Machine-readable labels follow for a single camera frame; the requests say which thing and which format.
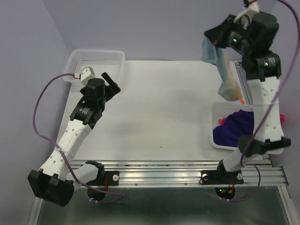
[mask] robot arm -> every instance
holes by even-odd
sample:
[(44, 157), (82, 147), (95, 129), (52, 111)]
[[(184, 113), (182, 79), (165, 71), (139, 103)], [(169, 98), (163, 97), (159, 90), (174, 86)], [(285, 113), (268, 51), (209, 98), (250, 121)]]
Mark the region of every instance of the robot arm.
[[(106, 102), (120, 92), (118, 85), (107, 73), (103, 73), (102, 77), (109, 86), (105, 85), (104, 80), (96, 78), (90, 67), (84, 68), (80, 74), (75, 74), (75, 78), (80, 79), (85, 85), (80, 90), (83, 97), (71, 113), (67, 128), (58, 142), (61, 149), (55, 148), (40, 169), (32, 170), (28, 175), (36, 197), (65, 206), (73, 196), (73, 192), (81, 186), (74, 182), (60, 150), (64, 152), (68, 162), (72, 162), (81, 143), (101, 118)], [(102, 179), (104, 167), (95, 161), (87, 161), (75, 171), (75, 175), (82, 183)]]
[[(252, 16), (247, 27), (237, 22), (242, 15)], [(258, 127), (260, 129), (246, 152), (244, 150), (252, 136), (241, 137), (237, 149), (219, 163), (217, 171), (205, 172), (208, 177), (203, 180), (203, 184), (232, 182), (240, 173), (242, 154), (246, 163), (253, 157), (265, 153), (281, 154), (284, 147), (291, 145), (291, 140), (284, 136), (281, 128), (279, 102), (278, 100), (272, 102), (280, 84), (281, 64), (280, 57), (269, 48), (278, 28), (276, 17), (259, 12), (257, 2), (249, 1), (248, 8), (239, 16), (229, 15), (222, 24), (204, 33), (216, 48), (231, 47), (242, 56), (241, 64), (246, 71), (246, 79), (253, 98), (254, 130)], [(271, 104), (273, 107), (260, 126)]]

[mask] dark blue fabric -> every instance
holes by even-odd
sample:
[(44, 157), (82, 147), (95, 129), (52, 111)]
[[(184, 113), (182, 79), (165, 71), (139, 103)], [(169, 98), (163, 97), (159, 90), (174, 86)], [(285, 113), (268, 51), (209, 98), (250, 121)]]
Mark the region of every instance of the dark blue fabric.
[(217, 145), (237, 147), (239, 137), (252, 135), (254, 114), (240, 110), (229, 115), (223, 125), (213, 130), (214, 142)]

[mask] cable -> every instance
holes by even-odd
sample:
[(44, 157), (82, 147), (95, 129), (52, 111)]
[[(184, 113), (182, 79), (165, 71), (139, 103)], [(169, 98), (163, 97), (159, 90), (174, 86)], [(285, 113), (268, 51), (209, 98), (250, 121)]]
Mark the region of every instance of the cable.
[(75, 175), (73, 169), (72, 169), (72, 166), (70, 165), (70, 163), (68, 162), (68, 159), (65, 155), (65, 153), (63, 152), (63, 150), (60, 148), (60, 146), (56, 143), (56, 141), (54, 141), (53, 139), (45, 136), (45, 135), (42, 135), (38, 132), (37, 130), (37, 126), (36, 126), (36, 114), (37, 114), (37, 109), (38, 109), (38, 105), (39, 105), (39, 102), (43, 96), (43, 94), (45, 93), (46, 89), (49, 87), (49, 85), (55, 81), (56, 79), (58, 78), (61, 78), (63, 76), (73, 76), (74, 77), (74, 74), (62, 74), (62, 75), (59, 75), (59, 76), (56, 76), (54, 77), (53, 79), (51, 79), (48, 84), (44, 87), (44, 89), (42, 90), (41, 94), (39, 95), (38, 99), (37, 99), (37, 103), (36, 103), (36, 106), (34, 107), (34, 111), (33, 111), (33, 117), (32, 117), (32, 125), (33, 125), (33, 129), (35, 131), (35, 133), (37, 134), (37, 136), (41, 137), (41, 138), (44, 138), (46, 139), (47, 141), (49, 141), (50, 143), (52, 143), (59, 151), (60, 151), (60, 154), (62, 156), (62, 158), (64, 159), (65, 161), (65, 164), (67, 165), (70, 173), (72, 174), (73, 178), (75, 179), (75, 181), (79, 184), (81, 184), (82, 186), (85, 186), (86, 188), (88, 189), (91, 189), (91, 190), (94, 190), (94, 191), (97, 191), (97, 192), (100, 192), (100, 193), (103, 193), (103, 194), (109, 194), (109, 195), (118, 195), (119, 198), (118, 199), (115, 199), (115, 200), (112, 200), (112, 201), (108, 201), (108, 202), (98, 202), (98, 201), (95, 201), (93, 199), (90, 199), (90, 201), (94, 201), (95, 203), (100, 203), (100, 204), (108, 204), (108, 203), (115, 203), (119, 200), (121, 200), (123, 198), (123, 195), (121, 193), (115, 193), (115, 192), (109, 192), (109, 191), (103, 191), (103, 190), (99, 190), (97, 188), (94, 188), (94, 187), (91, 187), (87, 184), (84, 184), (82, 183)]
[[(244, 166), (243, 166), (243, 159), (244, 159), (245, 155), (249, 152), (250, 146), (251, 146), (251, 144), (252, 144), (252, 141), (254, 140), (254, 138), (255, 138), (255, 136), (257, 135), (257, 133), (258, 133), (258, 131), (260, 130), (260, 128), (263, 126), (263, 123), (266, 121), (266, 119), (267, 119), (267, 117), (268, 117), (270, 111), (271, 111), (272, 108), (273, 108), (274, 102), (278, 99), (278, 97), (280, 96), (280, 94), (281, 94), (283, 88), (285, 87), (285, 85), (286, 85), (288, 79), (290, 78), (290, 76), (291, 76), (291, 74), (292, 74), (292, 70), (293, 70), (294, 65), (295, 65), (295, 62), (296, 62), (296, 59), (297, 59), (298, 54), (299, 54), (299, 48), (300, 48), (300, 21), (299, 21), (298, 14), (297, 14), (296, 10), (295, 10), (288, 2), (286, 2), (285, 0), (277, 0), (277, 1), (279, 1), (279, 2), (281, 2), (282, 4), (284, 4), (285, 6), (287, 6), (287, 7), (290, 9), (290, 11), (292, 12), (292, 14), (294, 15), (294, 17), (295, 17), (296, 24), (297, 24), (297, 30), (298, 30), (297, 46), (296, 46), (296, 50), (295, 50), (295, 53), (294, 53), (293, 58), (292, 58), (292, 62), (291, 62), (290, 67), (289, 67), (289, 69), (288, 69), (288, 72), (287, 72), (285, 78), (283, 79), (283, 81), (282, 81), (282, 83), (281, 83), (281, 85), (280, 85), (280, 87), (279, 87), (279, 89), (278, 89), (278, 92), (276, 93), (276, 95), (275, 95), (274, 98), (272, 99), (271, 104), (269, 105), (269, 107), (268, 107), (268, 109), (267, 109), (267, 112), (265, 113), (264, 117), (262, 118), (262, 121), (261, 121), (261, 122), (259, 123), (259, 125), (257, 126), (257, 128), (256, 128), (256, 130), (254, 131), (253, 135), (251, 136), (251, 138), (250, 138), (248, 144), (246, 145), (245, 150), (244, 150), (243, 153), (242, 153), (242, 156), (241, 156), (241, 158), (240, 158), (240, 165), (241, 165), (242, 167), (244, 167)], [(245, 198), (238, 199), (238, 200), (230, 200), (230, 202), (242, 202), (242, 201), (245, 201), (245, 200), (247, 200), (247, 199), (253, 197), (253, 195), (255, 195), (255, 193), (258, 191), (258, 188), (259, 188), (259, 186), (260, 186), (260, 184), (261, 184), (261, 173), (260, 173), (258, 167), (257, 167), (256, 165), (252, 164), (252, 163), (246, 164), (245, 167), (246, 167), (246, 166), (249, 166), (249, 165), (250, 165), (250, 166), (254, 166), (254, 168), (255, 168), (255, 169), (257, 170), (257, 172), (258, 172), (258, 184), (257, 184), (257, 186), (256, 186), (256, 188), (255, 188), (255, 190), (254, 190), (254, 192), (251, 193), (250, 195), (248, 195), (248, 196), (245, 197)]]

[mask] white basket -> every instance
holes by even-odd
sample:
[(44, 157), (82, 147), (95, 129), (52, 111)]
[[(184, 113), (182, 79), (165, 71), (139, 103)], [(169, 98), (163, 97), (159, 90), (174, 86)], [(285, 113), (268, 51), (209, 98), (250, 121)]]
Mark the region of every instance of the white basket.
[[(121, 51), (78, 49), (71, 53), (64, 73), (80, 73), (84, 67), (90, 66), (96, 77), (101, 77), (101, 74), (107, 72), (113, 81), (118, 83), (123, 72), (124, 61), (125, 54)], [(80, 81), (72, 76), (65, 76), (63, 79), (81, 85)]]
[(215, 102), (212, 104), (211, 112), (210, 112), (210, 122), (211, 122), (211, 131), (210, 131), (210, 142), (211, 144), (218, 149), (227, 149), (227, 150), (235, 150), (236, 147), (228, 147), (223, 145), (217, 145), (214, 143), (213, 138), (213, 130), (219, 126), (219, 119), (227, 118), (229, 115), (233, 114), (234, 112), (239, 111), (240, 109), (248, 112), (253, 111), (252, 105), (238, 105), (236, 103), (230, 102)]

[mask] red object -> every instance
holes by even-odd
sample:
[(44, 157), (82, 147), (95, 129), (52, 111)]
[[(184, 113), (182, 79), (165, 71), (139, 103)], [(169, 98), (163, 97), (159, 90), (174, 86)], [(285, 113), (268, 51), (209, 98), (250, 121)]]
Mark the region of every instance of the red object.
[[(219, 124), (223, 125), (225, 122), (226, 118), (223, 119), (219, 119)], [(280, 123), (283, 124), (285, 122), (285, 116), (284, 115), (280, 115)]]

